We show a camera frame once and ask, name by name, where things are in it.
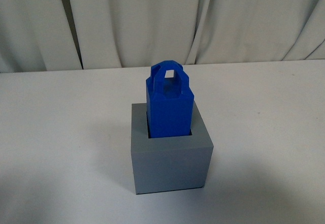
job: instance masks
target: white curtain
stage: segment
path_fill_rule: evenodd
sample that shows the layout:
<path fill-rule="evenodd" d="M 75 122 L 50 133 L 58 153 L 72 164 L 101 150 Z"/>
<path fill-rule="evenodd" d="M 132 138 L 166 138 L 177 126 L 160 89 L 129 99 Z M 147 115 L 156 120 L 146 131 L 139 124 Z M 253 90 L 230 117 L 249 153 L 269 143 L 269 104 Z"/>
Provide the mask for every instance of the white curtain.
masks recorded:
<path fill-rule="evenodd" d="M 324 40 L 325 0 L 0 0 L 0 72 L 324 59 Z"/>

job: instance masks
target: gray cube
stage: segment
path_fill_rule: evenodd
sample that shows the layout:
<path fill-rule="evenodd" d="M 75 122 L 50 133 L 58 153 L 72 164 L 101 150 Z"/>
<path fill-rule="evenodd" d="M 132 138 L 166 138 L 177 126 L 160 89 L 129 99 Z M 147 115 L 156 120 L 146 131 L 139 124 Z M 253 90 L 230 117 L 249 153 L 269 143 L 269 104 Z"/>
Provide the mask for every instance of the gray cube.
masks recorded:
<path fill-rule="evenodd" d="M 146 103 L 132 104 L 131 134 L 136 194 L 204 186 L 213 143 L 195 102 L 190 136 L 149 138 Z"/>

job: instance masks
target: white table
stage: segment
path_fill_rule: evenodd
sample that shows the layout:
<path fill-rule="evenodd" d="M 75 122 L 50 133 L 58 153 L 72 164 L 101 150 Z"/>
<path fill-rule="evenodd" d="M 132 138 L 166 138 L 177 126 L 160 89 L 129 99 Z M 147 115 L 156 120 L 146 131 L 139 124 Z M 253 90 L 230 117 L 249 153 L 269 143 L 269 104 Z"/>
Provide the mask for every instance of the white table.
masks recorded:
<path fill-rule="evenodd" d="M 0 74 L 0 223 L 325 223 L 325 60 L 185 66 L 206 186 L 135 195 L 150 68 Z"/>

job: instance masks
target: handle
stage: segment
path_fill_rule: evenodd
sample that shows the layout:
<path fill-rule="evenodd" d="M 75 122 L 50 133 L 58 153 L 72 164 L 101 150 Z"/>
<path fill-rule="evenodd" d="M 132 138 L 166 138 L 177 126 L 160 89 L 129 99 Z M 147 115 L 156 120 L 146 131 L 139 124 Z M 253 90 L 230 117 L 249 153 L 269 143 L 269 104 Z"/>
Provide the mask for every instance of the handle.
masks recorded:
<path fill-rule="evenodd" d="M 153 83 L 153 92 L 164 93 L 164 80 L 168 70 L 175 71 L 174 78 L 180 79 L 181 93 L 185 93 L 189 89 L 189 78 L 183 66 L 174 60 L 165 60 L 151 67 L 150 79 Z"/>

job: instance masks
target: blue block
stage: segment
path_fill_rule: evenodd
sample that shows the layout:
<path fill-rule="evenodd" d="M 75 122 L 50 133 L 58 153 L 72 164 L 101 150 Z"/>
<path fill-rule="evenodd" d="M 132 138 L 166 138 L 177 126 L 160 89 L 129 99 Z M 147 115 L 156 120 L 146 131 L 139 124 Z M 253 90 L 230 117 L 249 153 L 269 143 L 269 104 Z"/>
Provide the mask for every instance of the blue block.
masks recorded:
<path fill-rule="evenodd" d="M 174 70 L 174 77 L 165 78 L 168 70 Z M 150 137 L 190 135 L 194 94 L 183 66 L 173 60 L 152 66 L 146 85 Z"/>

